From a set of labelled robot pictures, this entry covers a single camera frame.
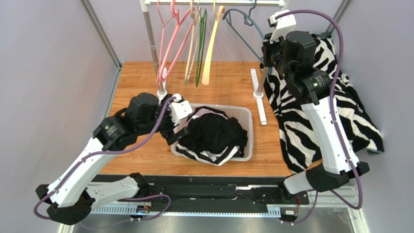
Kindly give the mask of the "black tank top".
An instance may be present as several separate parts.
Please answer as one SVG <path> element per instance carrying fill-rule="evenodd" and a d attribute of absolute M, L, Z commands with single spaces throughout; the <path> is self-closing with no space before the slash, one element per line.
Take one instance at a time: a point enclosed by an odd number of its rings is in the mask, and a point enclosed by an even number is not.
<path fill-rule="evenodd" d="M 214 154 L 222 152 L 226 147 L 238 147 L 237 157 L 244 156 L 244 148 L 247 145 L 247 131 L 234 117 L 229 117 L 225 112 L 207 106 L 195 108 L 197 112 L 201 108 L 216 110 L 226 118 L 216 114 L 206 114 L 199 118 L 191 118 L 186 122 L 190 133 L 179 139 L 178 144 L 193 152 L 209 151 Z"/>

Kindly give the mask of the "black white striped top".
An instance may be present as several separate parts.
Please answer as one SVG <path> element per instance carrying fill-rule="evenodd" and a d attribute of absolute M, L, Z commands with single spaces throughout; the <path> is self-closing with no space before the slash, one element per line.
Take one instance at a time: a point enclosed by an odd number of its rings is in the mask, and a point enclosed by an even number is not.
<path fill-rule="evenodd" d="M 175 150 L 180 155 L 207 164 L 221 166 L 231 160 L 236 156 L 236 153 L 239 152 L 238 147 L 226 147 L 222 152 L 218 154 L 214 154 L 209 151 L 202 151 L 202 152 L 193 152 L 186 147 L 179 145 L 178 143 L 175 146 Z"/>

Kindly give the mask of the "cream hanger with striped top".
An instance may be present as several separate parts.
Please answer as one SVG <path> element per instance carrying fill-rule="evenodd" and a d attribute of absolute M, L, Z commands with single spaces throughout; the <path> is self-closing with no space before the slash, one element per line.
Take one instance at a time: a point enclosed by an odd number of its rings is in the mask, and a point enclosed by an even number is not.
<path fill-rule="evenodd" d="M 208 49 L 207 49 L 206 60 L 205 60 L 205 63 L 204 63 L 204 69 L 203 69 L 203 75 L 202 75 L 202 84 L 203 85 L 209 85 L 212 55 L 213 55 L 213 50 L 214 50 L 215 38 L 216 38 L 217 30 L 218 30 L 218 25 L 219 25 L 219 22 L 221 20 L 221 16 L 225 12 L 225 7 L 223 5 L 220 5 L 219 9 L 216 10 L 216 1 L 214 0 L 213 1 L 213 10 L 214 10 L 215 22 L 214 22 L 214 25 L 213 25 L 213 29 L 212 29 Z"/>

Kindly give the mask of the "green hanger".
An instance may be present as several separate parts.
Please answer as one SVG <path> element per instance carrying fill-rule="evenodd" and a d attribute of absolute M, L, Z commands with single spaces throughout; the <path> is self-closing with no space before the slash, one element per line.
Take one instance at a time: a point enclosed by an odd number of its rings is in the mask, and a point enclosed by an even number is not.
<path fill-rule="evenodd" d="M 200 27 L 199 27 L 199 45 L 198 45 L 198 56 L 197 56 L 197 70 L 196 70 L 196 77 L 195 77 L 195 86 L 199 86 L 200 76 L 201 76 L 201 68 L 202 68 L 202 60 L 204 55 L 204 46 L 205 46 L 205 36 L 206 36 L 206 18 L 207 18 L 207 10 L 205 9 L 202 14 L 200 14 Z"/>

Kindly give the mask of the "beige wooden hanger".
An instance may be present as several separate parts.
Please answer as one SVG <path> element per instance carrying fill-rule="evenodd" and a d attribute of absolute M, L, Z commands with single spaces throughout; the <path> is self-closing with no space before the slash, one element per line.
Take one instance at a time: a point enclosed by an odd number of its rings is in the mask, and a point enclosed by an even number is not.
<path fill-rule="evenodd" d="M 190 77 L 195 61 L 196 51 L 195 46 L 198 45 L 198 42 L 196 42 L 195 39 L 195 27 L 198 24 L 198 21 L 200 20 L 201 16 L 201 7 L 200 7 L 200 1 L 197 1 L 196 7 L 193 6 L 194 1 L 190 1 L 190 17 L 191 17 L 191 37 L 190 37 L 190 49 L 188 53 L 188 59 L 186 63 L 186 70 L 185 70 L 185 77 L 184 82 L 185 84 L 188 84 L 190 82 Z"/>

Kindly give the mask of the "thick pink plastic hanger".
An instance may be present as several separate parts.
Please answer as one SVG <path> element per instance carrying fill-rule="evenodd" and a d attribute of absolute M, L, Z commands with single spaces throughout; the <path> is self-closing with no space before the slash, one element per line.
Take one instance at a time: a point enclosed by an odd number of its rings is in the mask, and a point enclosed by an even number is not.
<path fill-rule="evenodd" d="M 178 36 L 178 33 L 179 33 L 182 25 L 184 24 L 184 21 L 190 16 L 190 7 L 183 14 L 183 16 L 180 17 L 180 10 L 175 8 L 176 1 L 175 0 L 170 0 L 169 3 L 170 3 L 171 16 L 175 20 L 175 25 L 174 25 L 174 30 L 173 30 L 173 33 L 171 35 L 170 41 L 169 41 L 168 46 L 167 46 L 167 49 L 170 49 L 169 50 L 168 58 L 169 58 L 169 56 L 171 54 L 171 51 L 173 49 L 173 45 L 174 45 L 174 43 L 176 41 L 176 38 Z M 176 65 L 176 63 L 178 61 L 178 58 L 179 58 L 179 56 L 180 56 L 180 54 L 182 52 L 182 49 L 183 49 L 183 47 L 184 47 L 184 45 L 185 45 L 185 43 L 186 43 L 186 41 L 187 41 L 187 39 L 188 39 L 188 37 L 190 35 L 190 32 L 191 32 L 191 23 L 190 23 L 190 25 L 188 27 L 187 33 L 186 33 L 184 39 L 182 40 L 181 45 L 180 45 L 177 53 L 175 54 L 174 59 L 171 62 L 171 65 L 168 68 L 165 67 L 164 70 L 163 70 L 163 75 L 165 75 L 165 77 L 167 79 L 168 79 L 168 76 L 170 75 L 171 71 L 173 70 L 173 68 L 175 67 L 175 65 Z"/>

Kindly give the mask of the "mauve tank top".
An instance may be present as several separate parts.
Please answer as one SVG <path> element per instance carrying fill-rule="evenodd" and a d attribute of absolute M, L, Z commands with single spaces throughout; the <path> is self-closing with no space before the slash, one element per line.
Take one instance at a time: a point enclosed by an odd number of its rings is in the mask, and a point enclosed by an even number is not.
<path fill-rule="evenodd" d="M 207 109 L 207 108 L 201 108 L 201 109 L 199 109 L 197 112 L 195 112 L 193 114 L 193 116 L 191 118 L 193 118 L 193 119 L 199 118 L 199 117 L 201 117 L 203 115 L 206 115 L 206 114 L 216 114 L 216 115 L 219 115 L 219 116 L 222 116 L 222 117 L 226 118 L 222 113 L 219 113 L 216 110 L 212 111 L 212 110 Z"/>

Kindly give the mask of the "thin pink wire hanger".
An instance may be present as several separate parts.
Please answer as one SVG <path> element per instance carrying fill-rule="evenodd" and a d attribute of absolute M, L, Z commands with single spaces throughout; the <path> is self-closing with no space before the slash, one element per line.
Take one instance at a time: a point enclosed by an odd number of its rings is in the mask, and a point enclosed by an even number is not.
<path fill-rule="evenodd" d="M 159 0 L 157 1 L 157 12 L 158 12 L 159 19 L 160 19 L 160 22 L 161 22 L 162 32 L 161 32 L 161 38 L 160 38 L 160 48 L 159 48 L 159 57 L 158 57 L 159 58 L 159 68 L 158 68 L 157 76 L 156 76 L 156 84 L 158 86 L 161 86 L 161 84 L 163 82 L 165 82 L 166 79 L 167 79 L 165 77 L 165 75 L 163 75 L 163 70 L 166 67 L 166 63 L 167 63 L 168 55 L 169 55 L 169 50 L 170 50 L 170 49 L 164 49 L 164 43 L 166 42 L 165 41 L 165 38 L 166 38 L 165 37 L 165 28 L 169 24 L 169 22 L 173 19 L 173 17 L 172 16 L 169 16 L 169 17 L 166 17 L 166 18 L 163 17 L 163 13 L 161 11 Z"/>

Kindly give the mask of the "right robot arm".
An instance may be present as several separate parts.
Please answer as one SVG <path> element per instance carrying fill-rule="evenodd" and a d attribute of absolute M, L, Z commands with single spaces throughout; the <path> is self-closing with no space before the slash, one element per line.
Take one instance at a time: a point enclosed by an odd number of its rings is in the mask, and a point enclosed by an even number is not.
<path fill-rule="evenodd" d="M 286 196 L 337 189 L 369 172 L 353 152 L 340 122 L 336 99 L 330 97 L 329 75 L 314 68 L 317 43 L 309 32 L 293 31 L 276 40 L 267 34 L 262 43 L 264 66 L 274 68 L 308 117 L 322 155 L 322 163 L 283 179 Z"/>

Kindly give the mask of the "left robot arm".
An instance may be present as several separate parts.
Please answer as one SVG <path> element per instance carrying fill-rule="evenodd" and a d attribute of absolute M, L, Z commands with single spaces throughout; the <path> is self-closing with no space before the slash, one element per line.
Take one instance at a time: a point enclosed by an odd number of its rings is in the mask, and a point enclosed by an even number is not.
<path fill-rule="evenodd" d="M 39 203 L 34 214 L 74 225 L 94 209 L 114 201 L 148 200 L 149 184 L 139 173 L 97 187 L 90 183 L 111 160 L 142 147 L 155 133 L 160 133 L 168 145 L 176 142 L 182 134 L 174 129 L 192 112 L 189 101 L 179 94 L 159 99 L 140 93 L 131 98 L 127 107 L 101 121 L 80 155 L 55 182 L 38 186 Z"/>

